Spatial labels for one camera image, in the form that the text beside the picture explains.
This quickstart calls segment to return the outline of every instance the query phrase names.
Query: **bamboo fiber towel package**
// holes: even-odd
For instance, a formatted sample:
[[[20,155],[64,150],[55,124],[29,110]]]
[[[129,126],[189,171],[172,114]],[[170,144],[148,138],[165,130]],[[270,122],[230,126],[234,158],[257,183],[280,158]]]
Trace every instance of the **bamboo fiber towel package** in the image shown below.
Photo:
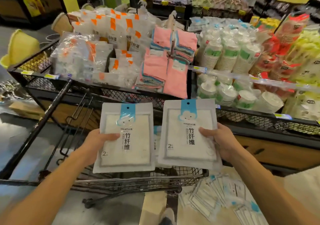
[[[158,163],[220,171],[213,139],[199,127],[217,129],[214,99],[165,101]]]
[[[152,103],[103,103],[100,132],[120,138],[105,142],[93,173],[154,170]]]

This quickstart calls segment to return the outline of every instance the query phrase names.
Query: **person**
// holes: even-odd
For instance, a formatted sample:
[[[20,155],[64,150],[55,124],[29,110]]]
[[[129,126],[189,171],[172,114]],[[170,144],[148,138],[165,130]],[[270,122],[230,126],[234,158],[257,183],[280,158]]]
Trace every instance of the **person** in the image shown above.
[[[241,146],[228,127],[218,123],[216,130],[200,127],[199,132],[214,137],[221,158],[234,166],[270,225],[320,224],[314,214],[280,186],[273,175]],[[51,224],[80,172],[95,162],[105,141],[119,137],[120,134],[100,134],[99,129],[91,131],[81,147],[72,152],[30,195],[1,215],[0,224]],[[174,223],[172,215],[164,215],[160,224]]]

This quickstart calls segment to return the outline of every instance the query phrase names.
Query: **hand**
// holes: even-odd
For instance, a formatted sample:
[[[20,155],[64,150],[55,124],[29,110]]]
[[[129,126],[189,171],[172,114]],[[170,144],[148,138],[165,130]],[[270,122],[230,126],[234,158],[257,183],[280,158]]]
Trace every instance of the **hand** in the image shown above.
[[[84,159],[84,166],[93,164],[97,159],[98,151],[103,147],[106,141],[114,141],[120,137],[120,134],[100,134],[100,129],[92,130],[75,153]]]
[[[207,130],[200,127],[199,132],[205,137],[214,137],[214,140],[218,143],[218,151],[221,158],[227,162],[231,162],[234,154],[243,149],[232,131],[223,124],[218,123],[218,129],[216,130]]]

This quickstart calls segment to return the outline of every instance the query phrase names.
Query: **floor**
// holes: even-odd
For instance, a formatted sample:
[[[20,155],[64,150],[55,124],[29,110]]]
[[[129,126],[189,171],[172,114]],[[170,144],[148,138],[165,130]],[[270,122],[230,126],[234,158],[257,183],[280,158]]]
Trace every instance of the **floor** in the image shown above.
[[[16,28],[0,26],[0,57],[7,53],[7,45],[11,34]],[[50,25],[38,31],[23,30],[23,32],[45,42],[46,36],[53,34]],[[5,69],[0,67],[0,82],[11,79]],[[0,110],[0,169],[6,165],[10,158],[23,144],[36,121],[23,119]],[[35,181],[38,172],[47,162],[53,147],[58,141],[62,130],[54,123],[47,123],[35,139],[23,159],[20,161],[11,179]],[[50,170],[56,168],[55,161],[51,162]],[[28,195],[33,187],[14,187],[0,185],[0,212],[10,203],[15,203]],[[95,208],[86,209],[82,204],[84,198],[95,198],[98,195],[70,191],[66,203],[61,207],[56,216],[54,225],[98,225],[98,224],[139,224],[144,194],[124,195],[97,205]]]

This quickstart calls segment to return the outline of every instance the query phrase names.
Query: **forearm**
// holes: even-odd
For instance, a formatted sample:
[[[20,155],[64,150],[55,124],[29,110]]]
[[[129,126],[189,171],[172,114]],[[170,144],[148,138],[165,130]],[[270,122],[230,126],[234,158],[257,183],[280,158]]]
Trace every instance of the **forearm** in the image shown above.
[[[83,161],[72,153],[22,202],[6,214],[3,225],[51,224],[74,181],[83,170]]]
[[[270,225],[315,225],[319,220],[294,199],[244,148],[231,161]]]

